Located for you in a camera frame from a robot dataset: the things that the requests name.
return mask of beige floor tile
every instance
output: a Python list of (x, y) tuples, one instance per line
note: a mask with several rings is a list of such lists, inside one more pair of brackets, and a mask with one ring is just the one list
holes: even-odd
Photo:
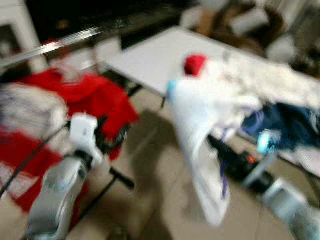
[(0, 239), (19, 240), (26, 230), (27, 216), (7, 196), (0, 201)]
[(154, 92), (142, 89), (133, 97), (130, 98), (132, 105), (137, 113), (142, 113), (145, 110), (158, 112), (161, 109), (162, 97)]
[(208, 226), (185, 169), (147, 224), (141, 240), (255, 240), (260, 210), (261, 205), (246, 192), (231, 192), (223, 224), (217, 228)]
[[(247, 140), (239, 136), (233, 137), (228, 144), (238, 153), (243, 152), (244, 150), (250, 152), (256, 157), (262, 157), (256, 152), (256, 146)], [(291, 165), (290, 163), (278, 159), (273, 164), (268, 167), (268, 171), (272, 173), (276, 178), (283, 178), (302, 193), (306, 195), (310, 203), (318, 206), (319, 200), (313, 191), (306, 175), (299, 170), (297, 167)]]
[(86, 193), (83, 195), (79, 203), (80, 213), (84, 208), (88, 206), (88, 204), (93, 199), (95, 199), (100, 194), (100, 192), (112, 180), (113, 177), (109, 174), (109, 169), (110, 166), (106, 160), (102, 163), (101, 166), (89, 172), (85, 181)]
[(263, 207), (256, 240), (294, 240), (289, 229), (271, 211)]
[[(130, 130), (120, 158), (112, 165), (135, 181), (135, 190), (130, 192), (117, 182), (80, 223), (88, 224), (77, 226), (72, 236), (82, 236), (81, 232), (89, 228), (97, 240), (106, 238), (111, 221), (124, 226), (133, 239), (137, 239), (185, 162), (171, 123), (145, 111)], [(102, 186), (99, 177), (94, 175), (90, 180), (91, 186), (94, 182), (98, 188)]]

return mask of white towel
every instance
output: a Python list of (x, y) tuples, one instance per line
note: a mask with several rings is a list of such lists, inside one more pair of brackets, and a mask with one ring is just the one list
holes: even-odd
[(238, 36), (245, 36), (265, 25), (270, 25), (269, 17), (266, 11), (259, 7), (236, 16), (230, 21), (232, 31)]
[(228, 209), (230, 194), (222, 198), (220, 164), (206, 138), (210, 133), (219, 139), (232, 136), (245, 117), (262, 105), (256, 96), (243, 94), (241, 88), (218, 79), (185, 77), (172, 81), (170, 86), (176, 133), (192, 172), (193, 185), (208, 223), (218, 226)]
[[(53, 92), (17, 83), (0, 88), (0, 124), (8, 131), (45, 140), (67, 123), (67, 112), (63, 99)], [(48, 147), (61, 155), (71, 152), (69, 131), (62, 130)]]
[(228, 62), (208, 58), (198, 77), (183, 76), (169, 83), (176, 134), (209, 224), (222, 222), (230, 194), (222, 199), (220, 165), (206, 144), (207, 136), (227, 141), (265, 102), (320, 109), (319, 96), (319, 82), (288, 66), (253, 64), (238, 57)]

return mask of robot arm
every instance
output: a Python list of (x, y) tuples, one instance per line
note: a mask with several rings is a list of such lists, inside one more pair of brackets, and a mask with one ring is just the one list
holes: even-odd
[[(67, 237), (72, 220), (75, 201), (82, 191), (89, 171), (104, 160), (104, 153), (124, 139), (123, 129), (115, 144), (105, 144), (100, 132), (106, 117), (97, 118), (85, 113), (75, 114), (70, 122), (70, 141), (75, 153), (66, 155), (59, 164), (46, 172), (42, 189), (29, 213), (26, 238), (33, 240), (63, 240)], [(134, 183), (109, 168), (114, 179), (133, 189)]]
[(239, 155), (221, 140), (208, 137), (209, 144), (217, 149), (218, 158), (225, 163), (225, 172), (242, 186), (257, 193), (262, 203), (284, 222), (297, 240), (320, 240), (320, 211), (309, 205), (307, 198), (284, 179), (275, 179), (266, 171), (275, 160), (277, 134), (269, 135), (264, 148), (264, 161), (258, 162), (249, 153)]

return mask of tile floor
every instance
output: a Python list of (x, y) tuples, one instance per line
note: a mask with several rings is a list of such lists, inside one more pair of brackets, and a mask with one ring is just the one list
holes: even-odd
[[(120, 182), (70, 232), (68, 240), (106, 240), (114, 226), (128, 229), (133, 240), (293, 240), (286, 227), (239, 184), (229, 181), (231, 204), (223, 224), (209, 227), (195, 195), (190, 173), (178, 147), (169, 108), (160, 110), (161, 98), (142, 90), (132, 99), (140, 121), (129, 132), (120, 158), (113, 166), (132, 177), (136, 189)], [(235, 137), (238, 151), (254, 146)], [(301, 172), (277, 161), (270, 170), (293, 180), (311, 201), (316, 201)], [(86, 206), (111, 177), (107, 166), (92, 171)], [(19, 239), (26, 224), (23, 214), (8, 198), (0, 202), (2, 240)]]

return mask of black cable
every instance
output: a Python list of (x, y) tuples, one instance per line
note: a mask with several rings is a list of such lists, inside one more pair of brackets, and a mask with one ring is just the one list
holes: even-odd
[(100, 192), (100, 194), (90, 202), (90, 204), (84, 209), (84, 211), (80, 214), (76, 224), (78, 224), (87, 214), (90, 212), (91, 209), (94, 208), (94, 206), (97, 205), (100, 199), (103, 198), (103, 196), (110, 190), (110, 188), (116, 183), (118, 177), (114, 176), (112, 180), (108, 183), (108, 185)]
[(26, 164), (32, 160), (37, 153), (39, 153), (51, 140), (52, 138), (54, 138), (62, 129), (64, 129), (65, 127), (68, 127), (70, 124), (67, 123), (66, 125), (62, 126), (61, 128), (59, 128), (57, 131), (55, 131), (52, 135), (50, 135), (44, 142), (42, 142), (39, 147), (32, 151), (21, 163), (20, 165), (16, 168), (16, 170), (13, 172), (13, 174), (11, 175), (11, 177), (9, 178), (9, 180), (4, 184), (4, 186), (1, 188), (0, 191), (0, 200), (3, 196), (3, 194), (5, 193), (5, 191), (9, 188), (9, 186), (11, 185), (11, 183), (13, 182), (13, 180), (18, 176), (18, 174), (25, 168)]

